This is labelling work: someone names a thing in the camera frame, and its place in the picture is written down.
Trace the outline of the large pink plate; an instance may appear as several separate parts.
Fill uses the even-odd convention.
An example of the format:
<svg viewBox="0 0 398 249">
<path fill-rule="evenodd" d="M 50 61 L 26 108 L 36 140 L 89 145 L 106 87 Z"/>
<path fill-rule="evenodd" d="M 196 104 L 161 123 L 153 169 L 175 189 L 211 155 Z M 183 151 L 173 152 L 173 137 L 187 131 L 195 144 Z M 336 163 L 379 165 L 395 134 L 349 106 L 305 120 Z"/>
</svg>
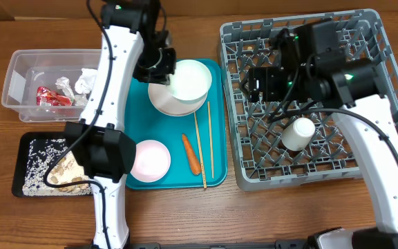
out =
<svg viewBox="0 0 398 249">
<path fill-rule="evenodd" d="M 165 85 L 150 84 L 148 94 L 151 104 L 161 113 L 181 117 L 197 111 L 207 99 L 207 93 L 201 98 L 193 101 L 181 101 L 173 97 Z"/>
</svg>

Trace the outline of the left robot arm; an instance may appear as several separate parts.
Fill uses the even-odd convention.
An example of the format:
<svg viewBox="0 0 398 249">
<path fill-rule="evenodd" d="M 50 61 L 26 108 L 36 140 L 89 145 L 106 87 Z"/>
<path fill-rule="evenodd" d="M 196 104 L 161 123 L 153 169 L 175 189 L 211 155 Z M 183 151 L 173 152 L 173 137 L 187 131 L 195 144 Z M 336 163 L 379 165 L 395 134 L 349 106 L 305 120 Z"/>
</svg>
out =
<svg viewBox="0 0 398 249">
<path fill-rule="evenodd" d="M 126 177 L 135 162 L 136 143 L 124 132 L 132 80 L 169 83 L 176 52 L 169 31 L 156 29 L 160 1 L 106 1 L 93 18 L 102 32 L 102 52 L 93 90 L 77 122 L 67 122 L 68 151 L 83 167 L 93 192 L 95 236 L 89 248 L 127 248 Z"/>
</svg>

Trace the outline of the white upturned bowl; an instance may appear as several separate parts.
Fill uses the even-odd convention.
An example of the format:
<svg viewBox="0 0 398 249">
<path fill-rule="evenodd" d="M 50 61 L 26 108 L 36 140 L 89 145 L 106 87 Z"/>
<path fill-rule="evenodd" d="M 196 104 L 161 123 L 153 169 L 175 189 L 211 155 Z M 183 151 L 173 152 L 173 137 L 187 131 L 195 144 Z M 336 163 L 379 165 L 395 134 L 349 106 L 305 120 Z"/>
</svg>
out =
<svg viewBox="0 0 398 249">
<path fill-rule="evenodd" d="M 176 62 L 166 89 L 181 102 L 198 102 L 208 93 L 211 84 L 211 71 L 202 62 L 184 59 Z"/>
</svg>

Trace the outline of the white paper cup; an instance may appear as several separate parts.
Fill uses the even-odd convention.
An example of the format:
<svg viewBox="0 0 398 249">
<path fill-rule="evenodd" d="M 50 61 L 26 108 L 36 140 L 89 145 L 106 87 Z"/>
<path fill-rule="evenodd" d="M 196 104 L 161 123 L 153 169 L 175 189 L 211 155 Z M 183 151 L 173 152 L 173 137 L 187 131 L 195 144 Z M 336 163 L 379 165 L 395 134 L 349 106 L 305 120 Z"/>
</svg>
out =
<svg viewBox="0 0 398 249">
<path fill-rule="evenodd" d="M 301 151 L 310 143 L 315 130 L 309 118 L 297 118 L 282 132 L 282 143 L 289 150 Z"/>
</svg>

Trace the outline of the red snack wrapper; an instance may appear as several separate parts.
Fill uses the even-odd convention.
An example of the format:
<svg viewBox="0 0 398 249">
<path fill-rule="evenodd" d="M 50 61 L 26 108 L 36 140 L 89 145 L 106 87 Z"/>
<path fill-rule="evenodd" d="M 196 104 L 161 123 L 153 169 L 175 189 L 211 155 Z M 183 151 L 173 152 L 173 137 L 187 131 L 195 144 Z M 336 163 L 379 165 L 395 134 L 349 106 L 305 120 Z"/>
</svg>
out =
<svg viewBox="0 0 398 249">
<path fill-rule="evenodd" d="M 71 106 L 72 101 L 65 95 L 60 95 L 54 91 L 51 91 L 45 86 L 40 86 L 37 89 L 36 101 L 38 106 Z"/>
</svg>

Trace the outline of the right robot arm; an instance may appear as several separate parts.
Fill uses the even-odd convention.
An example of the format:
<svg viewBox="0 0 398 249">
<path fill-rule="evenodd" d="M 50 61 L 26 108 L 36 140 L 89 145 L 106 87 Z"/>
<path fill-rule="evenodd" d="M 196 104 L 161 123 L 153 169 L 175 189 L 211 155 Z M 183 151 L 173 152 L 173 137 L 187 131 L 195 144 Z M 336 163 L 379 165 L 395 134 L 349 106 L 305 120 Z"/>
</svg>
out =
<svg viewBox="0 0 398 249">
<path fill-rule="evenodd" d="M 373 228 L 324 230 L 308 237 L 306 246 L 398 248 L 398 133 L 374 63 L 346 57 L 332 19 L 284 28 L 269 44 L 279 63 L 250 68 L 240 90 L 250 102 L 321 103 L 354 154 L 375 214 Z"/>
</svg>

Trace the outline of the orange carrot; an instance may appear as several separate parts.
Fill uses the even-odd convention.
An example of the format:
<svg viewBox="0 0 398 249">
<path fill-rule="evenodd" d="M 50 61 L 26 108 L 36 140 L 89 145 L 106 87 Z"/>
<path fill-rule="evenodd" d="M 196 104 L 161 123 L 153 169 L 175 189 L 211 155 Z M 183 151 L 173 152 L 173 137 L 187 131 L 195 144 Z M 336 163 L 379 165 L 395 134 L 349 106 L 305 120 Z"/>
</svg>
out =
<svg viewBox="0 0 398 249">
<path fill-rule="evenodd" d="M 184 149 L 186 151 L 187 159 L 192 174 L 195 176 L 200 175 L 201 174 L 200 163 L 196 157 L 193 147 L 191 146 L 191 143 L 189 142 L 188 137 L 184 133 L 182 134 L 182 142 L 184 145 Z"/>
</svg>

